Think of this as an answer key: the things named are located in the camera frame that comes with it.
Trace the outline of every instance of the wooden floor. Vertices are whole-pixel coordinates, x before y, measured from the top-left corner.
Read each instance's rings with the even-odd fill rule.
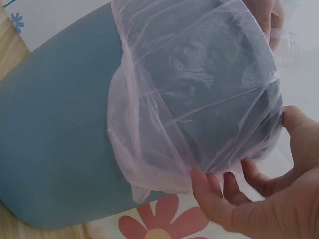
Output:
[[[29,51],[11,24],[0,2],[0,81]],[[0,239],[90,239],[85,225],[55,232],[41,231],[26,225],[0,202]]]

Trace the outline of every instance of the flower pattern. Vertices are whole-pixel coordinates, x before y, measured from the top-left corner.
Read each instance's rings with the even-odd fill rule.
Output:
[[[19,12],[16,15],[13,13],[11,14],[11,21],[19,34],[21,33],[21,28],[25,26],[24,22],[22,22],[22,19],[23,17],[20,16]]]
[[[200,207],[186,210],[173,221],[178,206],[178,195],[159,199],[156,202],[155,215],[149,204],[140,206],[137,211],[145,227],[130,216],[122,216],[119,219],[119,229],[127,239],[182,239],[203,230],[208,225],[209,221]]]
[[[90,239],[105,239],[103,235],[101,235],[102,227],[92,227],[90,223],[86,224]]]

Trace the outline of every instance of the plastic bottle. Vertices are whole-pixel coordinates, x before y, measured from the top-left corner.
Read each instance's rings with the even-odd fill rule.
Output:
[[[274,48],[273,56],[277,67],[295,68],[297,66],[299,45],[297,36],[294,33],[272,28],[270,32],[270,45]]]

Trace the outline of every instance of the pink flower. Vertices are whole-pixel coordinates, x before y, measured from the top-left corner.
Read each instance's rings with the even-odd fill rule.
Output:
[[[208,225],[209,221],[199,207],[188,209],[172,222],[178,206],[177,195],[159,199],[156,202],[155,215],[149,204],[140,206],[137,211],[146,228],[134,218],[122,216],[119,219],[119,229],[127,239],[182,239],[203,230]]]

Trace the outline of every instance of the clear plastic bag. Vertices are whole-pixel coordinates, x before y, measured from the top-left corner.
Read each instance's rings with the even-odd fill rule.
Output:
[[[260,159],[281,130],[267,41],[241,0],[112,0],[122,63],[108,134],[133,199],[191,192],[190,171]]]

